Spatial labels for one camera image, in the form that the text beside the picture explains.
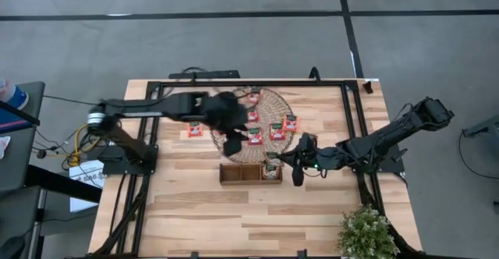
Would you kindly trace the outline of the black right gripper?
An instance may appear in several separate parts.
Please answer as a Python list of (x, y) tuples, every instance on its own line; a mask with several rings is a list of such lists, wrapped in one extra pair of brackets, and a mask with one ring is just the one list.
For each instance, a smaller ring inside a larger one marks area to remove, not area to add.
[(312, 167), (320, 173), (327, 170), (327, 163), (331, 159), (331, 151), (317, 147), (317, 137), (304, 133), (293, 151), (278, 154), (280, 161), (292, 165), (292, 181), (294, 186), (301, 186), (304, 180), (304, 169)]

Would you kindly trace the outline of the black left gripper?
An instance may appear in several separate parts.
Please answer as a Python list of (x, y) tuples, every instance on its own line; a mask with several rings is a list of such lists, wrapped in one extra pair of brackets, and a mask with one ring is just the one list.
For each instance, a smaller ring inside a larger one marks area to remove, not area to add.
[(242, 131), (248, 130), (246, 105), (232, 92), (224, 91), (201, 99), (201, 122), (211, 130), (225, 135), (223, 154), (230, 157), (241, 151)]

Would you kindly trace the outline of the wooden compartment tea box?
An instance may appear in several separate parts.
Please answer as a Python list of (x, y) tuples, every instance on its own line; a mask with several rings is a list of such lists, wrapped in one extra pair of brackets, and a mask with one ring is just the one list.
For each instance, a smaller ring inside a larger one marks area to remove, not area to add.
[(264, 163), (226, 163), (219, 166), (219, 182), (222, 186), (259, 186), (281, 184), (283, 177), (279, 167), (278, 179), (263, 178)]

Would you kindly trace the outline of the round woven straw placemat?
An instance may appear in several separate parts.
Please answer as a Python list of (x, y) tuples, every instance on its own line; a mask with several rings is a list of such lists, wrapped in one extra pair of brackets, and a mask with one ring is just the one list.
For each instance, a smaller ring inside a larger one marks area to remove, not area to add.
[[(255, 105), (250, 104), (248, 102), (248, 95), (251, 91), (256, 90), (261, 91), (260, 101)], [(261, 162), (268, 159), (266, 156), (267, 152), (281, 153), (285, 151), (292, 143), (294, 133), (285, 131), (284, 140), (270, 140), (269, 125), (275, 122), (281, 122), (283, 125), (283, 119), (286, 115), (294, 115), (292, 108), (286, 100), (278, 92), (263, 87), (239, 87), (233, 93), (246, 105), (247, 111), (256, 110), (258, 112), (259, 121), (248, 121), (246, 126), (248, 129), (259, 127), (263, 143), (261, 145), (248, 145), (248, 140), (243, 140), (241, 142), (241, 151), (227, 157), (227, 159), (238, 163)]]

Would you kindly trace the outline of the black power strip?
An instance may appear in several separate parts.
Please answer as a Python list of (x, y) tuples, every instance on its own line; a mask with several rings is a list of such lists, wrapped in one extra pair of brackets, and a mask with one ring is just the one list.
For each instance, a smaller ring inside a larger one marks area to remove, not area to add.
[(177, 79), (238, 79), (240, 74), (238, 70), (215, 70), (215, 71), (205, 71), (205, 70), (187, 70), (180, 73), (172, 73), (168, 76), (171, 80)]

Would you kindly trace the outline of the potted plant white flowers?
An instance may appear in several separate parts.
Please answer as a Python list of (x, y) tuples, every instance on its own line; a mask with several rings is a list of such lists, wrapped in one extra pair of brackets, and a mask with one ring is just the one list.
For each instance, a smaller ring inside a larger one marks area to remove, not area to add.
[(395, 259), (399, 249), (388, 219), (370, 205), (342, 214), (337, 247), (349, 259)]

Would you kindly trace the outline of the white paper sheet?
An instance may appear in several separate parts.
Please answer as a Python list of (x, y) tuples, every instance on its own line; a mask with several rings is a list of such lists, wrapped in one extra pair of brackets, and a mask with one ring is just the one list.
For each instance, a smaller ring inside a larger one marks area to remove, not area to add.
[[(103, 168), (104, 164), (101, 161), (85, 161), (84, 163), (69, 169), (69, 178), (102, 189), (105, 183)], [(96, 207), (97, 205), (98, 203), (95, 202), (81, 200), (75, 197), (69, 198), (69, 211), (71, 213), (77, 213)]]

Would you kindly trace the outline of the grey metal stand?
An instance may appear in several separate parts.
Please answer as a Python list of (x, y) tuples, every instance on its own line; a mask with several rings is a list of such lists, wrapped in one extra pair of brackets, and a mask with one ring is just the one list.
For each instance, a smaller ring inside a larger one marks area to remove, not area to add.
[(494, 138), (499, 140), (499, 115), (494, 115), (462, 131), (463, 136), (466, 138), (473, 138), (481, 133), (492, 134)]

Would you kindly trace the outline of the black support leg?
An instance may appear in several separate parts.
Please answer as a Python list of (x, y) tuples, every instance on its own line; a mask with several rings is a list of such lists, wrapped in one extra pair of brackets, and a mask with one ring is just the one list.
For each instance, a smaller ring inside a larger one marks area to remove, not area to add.
[(77, 199), (99, 203), (102, 189), (50, 172), (34, 165), (27, 167), (25, 186), (39, 186)]

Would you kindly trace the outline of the grey side table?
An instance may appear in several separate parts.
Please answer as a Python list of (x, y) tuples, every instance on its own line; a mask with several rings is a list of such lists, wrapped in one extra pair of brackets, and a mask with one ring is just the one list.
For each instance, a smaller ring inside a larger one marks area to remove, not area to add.
[[(30, 100), (23, 111), (37, 119), (40, 115), (45, 83), (41, 81), (22, 83), (19, 87), (30, 96)], [(0, 159), (0, 194), (23, 187), (34, 143), (34, 135), (35, 128), (7, 133), (11, 140), (6, 148), (4, 158)]]

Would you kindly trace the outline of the black rod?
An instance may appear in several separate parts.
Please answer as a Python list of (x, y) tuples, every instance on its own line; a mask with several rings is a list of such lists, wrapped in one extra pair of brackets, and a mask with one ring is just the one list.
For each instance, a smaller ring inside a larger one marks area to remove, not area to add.
[(12, 107), (11, 105), (5, 103), (4, 101), (0, 101), (0, 108), (5, 109), (6, 111), (8, 111), (16, 116), (19, 116), (20, 118), (30, 122), (31, 124), (33, 124), (35, 126), (40, 125), (39, 119), (34, 118), (32, 115), (29, 115), (29, 114), (27, 114), (27, 113), (25, 113), (17, 108)]

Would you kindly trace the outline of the white blue wipes canister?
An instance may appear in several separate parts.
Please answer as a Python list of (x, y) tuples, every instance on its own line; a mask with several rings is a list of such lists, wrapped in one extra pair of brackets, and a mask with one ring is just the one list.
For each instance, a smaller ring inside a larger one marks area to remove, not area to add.
[(30, 100), (29, 94), (14, 83), (0, 78), (0, 101), (19, 110), (24, 109)]

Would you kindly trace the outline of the small white paper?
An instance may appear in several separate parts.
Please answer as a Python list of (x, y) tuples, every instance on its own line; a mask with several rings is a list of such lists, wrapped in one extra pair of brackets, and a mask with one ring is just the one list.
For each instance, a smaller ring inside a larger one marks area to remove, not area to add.
[(0, 137), (0, 160), (4, 158), (10, 140), (11, 140), (10, 136)]

